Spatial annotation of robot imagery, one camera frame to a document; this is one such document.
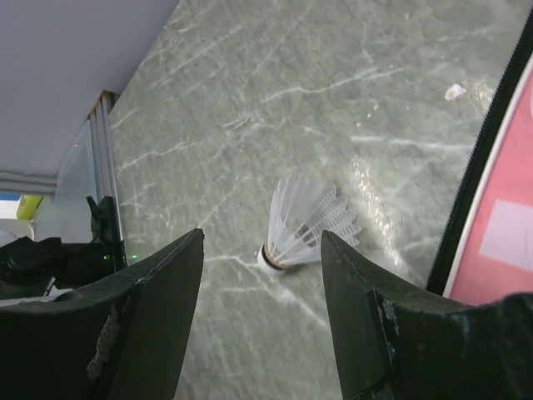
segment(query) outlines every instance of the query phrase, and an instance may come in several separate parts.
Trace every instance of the pink surface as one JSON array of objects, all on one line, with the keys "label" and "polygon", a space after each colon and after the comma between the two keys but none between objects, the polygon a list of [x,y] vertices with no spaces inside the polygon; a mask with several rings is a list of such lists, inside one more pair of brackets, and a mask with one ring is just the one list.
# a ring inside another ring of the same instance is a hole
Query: pink surface
[{"label": "pink surface", "polygon": [[529,76],[467,239],[450,298],[472,305],[533,292],[533,117]]}]

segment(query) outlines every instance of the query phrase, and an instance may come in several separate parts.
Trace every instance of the white label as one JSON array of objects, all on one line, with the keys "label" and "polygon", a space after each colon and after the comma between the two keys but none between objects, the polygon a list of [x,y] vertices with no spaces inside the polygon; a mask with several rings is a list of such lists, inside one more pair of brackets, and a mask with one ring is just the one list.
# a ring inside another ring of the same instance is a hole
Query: white label
[{"label": "white label", "polygon": [[533,270],[533,207],[497,200],[480,255]]}]

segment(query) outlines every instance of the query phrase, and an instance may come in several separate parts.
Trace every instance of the shuttlecock cork base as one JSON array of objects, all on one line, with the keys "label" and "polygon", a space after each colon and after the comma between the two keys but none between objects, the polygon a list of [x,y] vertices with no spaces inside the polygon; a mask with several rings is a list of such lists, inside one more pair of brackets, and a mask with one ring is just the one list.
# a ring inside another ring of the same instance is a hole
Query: shuttlecock cork base
[{"label": "shuttlecock cork base", "polygon": [[286,268],[276,265],[268,257],[268,254],[269,252],[267,251],[267,245],[263,244],[257,252],[257,263],[259,264],[259,267],[269,275],[282,275],[286,271]]}]

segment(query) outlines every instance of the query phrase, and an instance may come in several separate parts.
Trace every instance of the small debris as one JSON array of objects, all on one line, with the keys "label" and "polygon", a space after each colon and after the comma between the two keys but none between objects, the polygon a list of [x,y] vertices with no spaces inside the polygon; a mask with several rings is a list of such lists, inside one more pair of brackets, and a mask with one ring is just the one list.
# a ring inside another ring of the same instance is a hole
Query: small debris
[{"label": "small debris", "polygon": [[451,102],[452,100],[459,98],[465,93],[466,93],[466,89],[464,87],[462,87],[459,83],[454,83],[448,88],[448,90],[446,90],[446,94],[444,95],[444,98],[448,102]]}]

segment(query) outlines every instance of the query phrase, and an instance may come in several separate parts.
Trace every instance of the yellow object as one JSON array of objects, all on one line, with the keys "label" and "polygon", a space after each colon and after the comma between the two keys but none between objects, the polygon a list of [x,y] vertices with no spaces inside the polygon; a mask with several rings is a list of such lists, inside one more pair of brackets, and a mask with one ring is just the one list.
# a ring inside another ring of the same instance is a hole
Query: yellow object
[{"label": "yellow object", "polygon": [[32,219],[41,201],[42,196],[23,195],[18,204],[17,219]]}]

